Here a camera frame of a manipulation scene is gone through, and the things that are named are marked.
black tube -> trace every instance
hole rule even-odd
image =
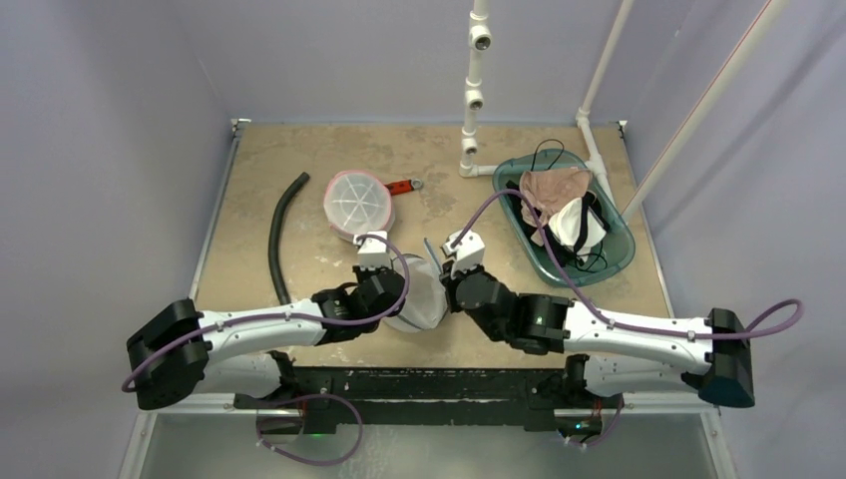
[[[279,262],[279,240],[282,238],[282,222],[285,219],[285,212],[288,209],[293,197],[302,189],[308,182],[310,176],[303,172],[297,177],[293,183],[290,184],[279,203],[276,204],[276,210],[273,211],[273,220],[270,222],[270,241],[267,245],[267,261],[270,266],[270,278],[273,279],[273,289],[276,290],[276,297],[279,299],[279,304],[290,303],[290,295],[288,295],[288,288],[285,287],[285,280],[282,278],[282,265]]]

pink cloth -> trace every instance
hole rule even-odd
[[[542,172],[523,172],[520,176],[520,193],[529,199],[537,210],[539,210],[541,223],[545,227],[550,217],[567,203],[581,198],[588,192],[588,185],[592,179],[590,170],[580,170],[577,167],[558,168]],[[523,203],[523,221],[534,225],[532,213],[529,207]],[[535,232],[532,241],[537,244],[541,242],[541,235]]]

wooden board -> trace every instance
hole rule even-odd
[[[276,305],[267,269],[267,236],[282,192],[303,171],[311,181],[297,196],[282,234],[282,268],[291,296],[353,279],[353,246],[333,234],[323,213],[329,180],[339,171],[367,170],[385,183],[419,178],[422,190],[394,198],[391,240],[423,255],[423,238],[439,246],[459,230],[492,192],[491,178],[458,175],[460,128],[419,126],[286,126],[246,128],[232,166],[202,274],[197,303],[202,309],[242,310]],[[618,205],[634,192],[626,149],[614,128],[595,129]],[[480,164],[499,164],[531,154],[557,138],[587,158],[575,128],[483,127]],[[630,225],[636,241],[632,264],[611,279],[585,288],[600,307],[666,316],[663,292],[640,217]],[[511,290],[572,296],[536,276],[498,203],[474,226],[487,246],[485,268]],[[354,341],[286,348],[299,365],[408,367],[561,367],[561,355],[533,356],[492,343],[464,314],[452,314],[434,330],[403,333],[382,324]]]

red tool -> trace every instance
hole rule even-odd
[[[392,197],[402,195],[403,193],[413,192],[423,188],[423,181],[418,179],[402,180],[400,182],[389,183],[385,185]]]

laundry basket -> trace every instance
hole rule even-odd
[[[586,168],[585,163],[576,155],[566,150],[558,149],[541,150],[535,160],[535,171],[545,170],[553,160],[561,153],[561,157],[553,164],[555,168]],[[532,167],[532,155],[527,155],[521,158],[512,158],[500,165],[496,172],[494,172],[494,190],[499,192],[505,190],[507,182],[520,183],[520,175],[523,172],[530,170]],[[589,190],[597,195],[601,205],[603,206],[603,215],[611,226],[611,230],[606,234],[605,238],[600,244],[594,246],[592,253],[601,254],[605,261],[594,263],[592,267],[585,268],[587,271],[579,270],[573,264],[565,265],[564,270],[567,275],[573,280],[576,286],[587,286],[594,284],[604,279],[615,275],[624,267],[632,262],[635,257],[635,238],[626,222],[620,217],[617,209],[612,205],[611,201],[606,196],[605,192],[597,183],[596,179],[591,181]],[[505,216],[514,229],[514,233],[523,245],[523,250],[532,262],[532,267],[541,277],[541,279],[549,284],[555,286],[567,287],[567,284],[558,274],[553,265],[552,260],[547,255],[547,251],[543,246],[534,244],[530,239],[526,238],[523,230],[520,227],[520,219],[515,217],[512,212],[511,205],[508,198],[505,196],[499,197],[500,205],[503,207]]]

